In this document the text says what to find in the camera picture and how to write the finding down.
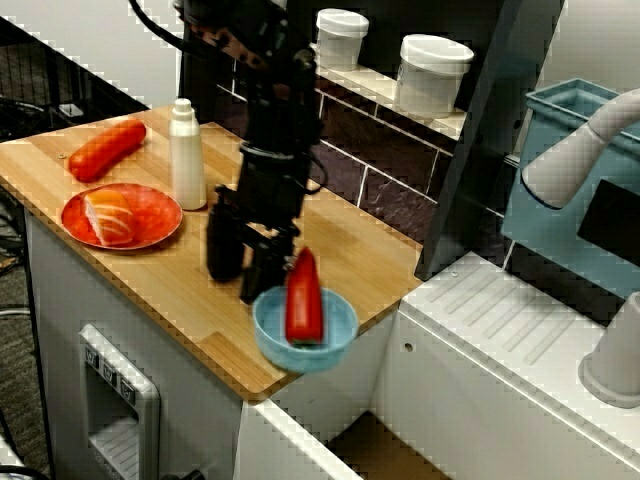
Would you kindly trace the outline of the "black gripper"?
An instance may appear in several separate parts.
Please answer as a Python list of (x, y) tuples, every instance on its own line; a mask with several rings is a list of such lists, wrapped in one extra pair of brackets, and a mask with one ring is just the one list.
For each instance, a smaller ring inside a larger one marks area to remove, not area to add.
[[(240, 298), (252, 304), (264, 291), (282, 286), (294, 258), (294, 239), (300, 235), (299, 218), (310, 189), (311, 165), (322, 163), (309, 149), (286, 154), (240, 146), (242, 165), (237, 190), (215, 187), (216, 203), (209, 210), (207, 268), (212, 279), (228, 282), (242, 270), (244, 245), (253, 251), (242, 274)], [(258, 224), (276, 234), (267, 237), (249, 225)]]

